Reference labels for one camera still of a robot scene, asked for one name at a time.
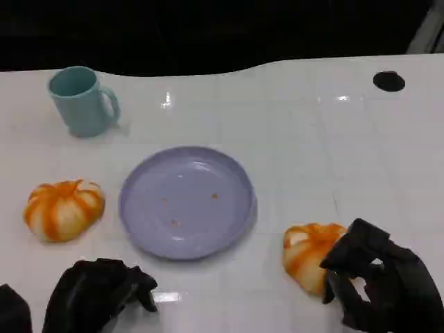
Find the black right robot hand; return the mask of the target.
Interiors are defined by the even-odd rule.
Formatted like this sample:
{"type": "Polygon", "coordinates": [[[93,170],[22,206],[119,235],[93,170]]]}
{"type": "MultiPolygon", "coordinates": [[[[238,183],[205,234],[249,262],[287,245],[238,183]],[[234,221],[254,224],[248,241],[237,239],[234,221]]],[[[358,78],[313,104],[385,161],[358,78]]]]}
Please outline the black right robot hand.
{"type": "Polygon", "coordinates": [[[443,301],[424,262],[377,226],[355,219],[320,266],[326,270],[323,303],[339,301],[346,327],[443,331],[443,301]]]}

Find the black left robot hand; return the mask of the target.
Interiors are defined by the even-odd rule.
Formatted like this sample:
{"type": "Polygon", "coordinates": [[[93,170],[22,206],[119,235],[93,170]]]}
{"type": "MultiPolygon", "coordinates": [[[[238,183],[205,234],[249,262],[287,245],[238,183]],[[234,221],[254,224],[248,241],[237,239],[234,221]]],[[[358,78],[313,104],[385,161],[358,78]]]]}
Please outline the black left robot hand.
{"type": "Polygon", "coordinates": [[[140,267],[118,259],[79,260],[59,279],[49,299],[43,332],[102,332],[129,304],[157,306],[157,282],[140,267]]]}

